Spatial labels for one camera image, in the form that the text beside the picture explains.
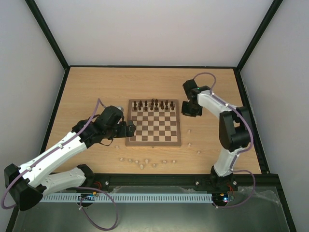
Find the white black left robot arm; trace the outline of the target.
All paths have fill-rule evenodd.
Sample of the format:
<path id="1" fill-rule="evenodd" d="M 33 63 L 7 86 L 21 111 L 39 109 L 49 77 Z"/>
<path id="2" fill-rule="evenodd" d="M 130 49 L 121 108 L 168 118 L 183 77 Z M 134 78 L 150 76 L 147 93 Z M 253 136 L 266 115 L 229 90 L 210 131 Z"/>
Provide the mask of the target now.
<path id="1" fill-rule="evenodd" d="M 87 165 L 82 164 L 63 173 L 52 172 L 76 154 L 94 144 L 101 144 L 104 139 L 113 141 L 115 138 L 132 137 L 135 131 L 133 121 L 125 121 L 123 111 L 118 107 L 105 107 L 100 115 L 93 113 L 89 119 L 79 121 L 64 138 L 36 158 L 20 166 L 12 163 L 4 169 L 6 190 L 0 202 L 1 207 L 8 209 L 4 204 L 8 194 L 15 202 L 13 207 L 26 211 L 50 193 L 90 186 L 94 174 Z"/>

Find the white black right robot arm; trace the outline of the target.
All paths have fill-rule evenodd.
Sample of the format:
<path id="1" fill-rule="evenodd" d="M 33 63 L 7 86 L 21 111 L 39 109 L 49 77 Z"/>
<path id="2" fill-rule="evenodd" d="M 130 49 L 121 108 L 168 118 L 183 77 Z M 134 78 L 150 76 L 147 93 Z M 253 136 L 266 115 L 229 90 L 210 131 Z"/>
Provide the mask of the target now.
<path id="1" fill-rule="evenodd" d="M 182 114 L 201 116 L 207 109 L 219 119 L 219 141 L 222 146 L 216 163 L 211 168 L 209 183 L 213 189 L 222 189 L 232 181 L 234 166 L 240 153 L 253 145 L 249 111 L 235 107 L 218 97 L 210 87 L 198 87 L 194 79 L 183 84 L 187 101 L 182 103 Z"/>

